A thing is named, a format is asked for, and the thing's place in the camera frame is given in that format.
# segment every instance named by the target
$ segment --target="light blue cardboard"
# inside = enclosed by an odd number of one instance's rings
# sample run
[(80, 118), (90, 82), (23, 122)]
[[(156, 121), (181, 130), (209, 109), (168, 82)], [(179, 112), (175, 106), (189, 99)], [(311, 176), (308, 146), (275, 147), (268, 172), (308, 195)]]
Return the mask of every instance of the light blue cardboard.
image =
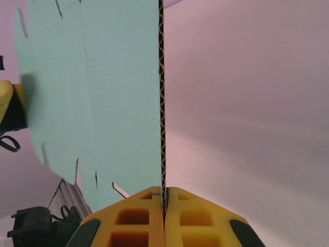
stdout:
[[(158, 1), (29, 0), (14, 37), (35, 151), (97, 210), (161, 185)], [(95, 176), (99, 174), (98, 186)]]

